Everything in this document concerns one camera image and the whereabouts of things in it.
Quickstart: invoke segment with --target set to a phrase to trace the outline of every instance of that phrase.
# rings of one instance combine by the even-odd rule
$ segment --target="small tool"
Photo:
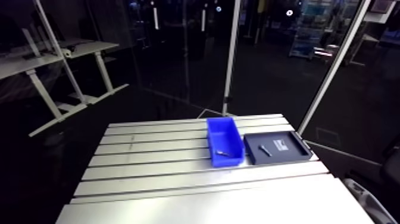
[[[217,153],[218,155],[224,155],[224,156],[230,157],[230,155],[228,153],[224,153],[224,152],[222,152],[220,150],[217,150],[215,153]]]
[[[272,156],[272,154],[265,148],[264,145],[259,145],[258,148],[259,148],[260,150],[262,150],[263,152],[265,152],[266,155],[267,155],[268,157],[271,157],[271,156]]]

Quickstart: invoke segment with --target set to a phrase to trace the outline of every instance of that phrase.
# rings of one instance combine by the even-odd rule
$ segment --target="aluminum table surface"
[[[241,135],[294,130],[281,114],[233,118]],[[205,119],[110,124],[58,223],[216,223],[208,220],[216,214],[207,207],[226,207],[221,198],[243,205],[288,184],[304,189],[339,184],[315,154],[299,163],[253,166],[246,158],[238,167],[215,169],[206,135]],[[319,200],[318,194],[310,197]],[[177,211],[187,212],[182,220]]]

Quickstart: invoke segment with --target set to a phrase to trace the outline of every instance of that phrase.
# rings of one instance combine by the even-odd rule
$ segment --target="metal pole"
[[[72,74],[72,71],[70,67],[68,66],[67,60],[64,57],[63,52],[61,51],[60,45],[58,44],[58,41],[55,38],[54,32],[51,29],[51,26],[49,24],[49,21],[47,20],[46,13],[43,10],[42,4],[40,3],[40,0],[34,0],[33,3],[37,6],[37,9],[39,10],[39,17],[42,20],[43,25],[45,26],[45,29],[47,31],[47,34],[49,35],[50,41],[54,46],[55,52],[57,53],[57,56],[62,57],[62,62],[64,63],[65,66],[65,71],[67,72],[67,76],[70,79],[70,82],[72,83],[72,86],[78,95],[79,99],[81,100],[82,103],[87,104],[82,91],[79,88],[78,83],[75,80],[74,75]]]
[[[333,61],[332,66],[330,67],[328,74],[326,75],[324,82],[320,86],[320,89],[317,92],[317,95],[315,96],[314,100],[311,103],[310,108],[307,111],[307,114],[305,115],[303,121],[300,124],[300,127],[298,129],[298,133],[300,135],[303,134],[305,128],[307,127],[308,123],[311,120],[311,117],[315,113],[315,110],[317,109],[318,105],[321,102],[322,97],[324,96],[326,90],[328,89],[330,82],[332,81],[333,77],[335,76],[343,58],[346,55],[346,52],[348,48],[350,47],[350,43],[353,41],[353,38],[360,27],[361,22],[364,19],[365,13],[367,12],[368,6],[370,5],[371,0],[362,0],[360,7],[357,10],[357,13],[353,19],[353,22],[350,25],[349,31],[346,34],[345,40],[343,42],[343,45],[339,49],[339,52]]]
[[[233,71],[233,60],[235,59],[236,41],[238,35],[238,24],[239,24],[239,14],[240,14],[240,0],[235,0],[235,7],[233,11],[232,19],[232,32],[230,34],[230,45],[229,45],[229,57],[228,66],[226,68],[226,81],[225,81],[225,93],[224,101],[222,106],[222,115],[225,116],[227,113],[228,105],[225,99],[229,96],[230,83],[232,79]]]

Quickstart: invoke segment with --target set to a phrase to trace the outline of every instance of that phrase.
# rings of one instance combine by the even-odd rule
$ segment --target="desk leg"
[[[107,69],[105,68],[104,61],[103,58],[101,57],[100,51],[95,52],[95,57],[97,66],[99,67],[101,76],[103,77],[105,87],[107,88],[107,92],[113,94],[114,88],[113,85],[111,84],[110,77],[108,76],[108,72]]]
[[[38,76],[36,75],[35,69],[26,71],[26,74],[29,76],[30,80],[36,87],[37,91],[39,91],[42,98],[45,100],[47,106],[50,108],[51,112],[53,113],[56,119],[60,119],[62,114],[58,110],[57,106],[55,105],[54,101],[51,99],[49,93],[47,92],[46,88],[43,86],[43,83],[40,81]]]
[[[86,102],[86,99],[84,98],[82,91],[79,88],[78,83],[76,82],[76,79],[74,77],[74,74],[72,74],[71,68],[67,63],[67,60],[63,59],[62,61],[64,63],[64,68],[65,68],[65,72],[67,72],[67,76],[70,79],[71,83],[72,83],[72,87],[74,88],[76,94],[78,95],[80,101],[82,102],[82,104],[88,104],[88,102]]]

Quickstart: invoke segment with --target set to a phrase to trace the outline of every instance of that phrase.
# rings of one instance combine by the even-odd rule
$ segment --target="white label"
[[[279,151],[289,150],[283,139],[273,140],[273,142]]]

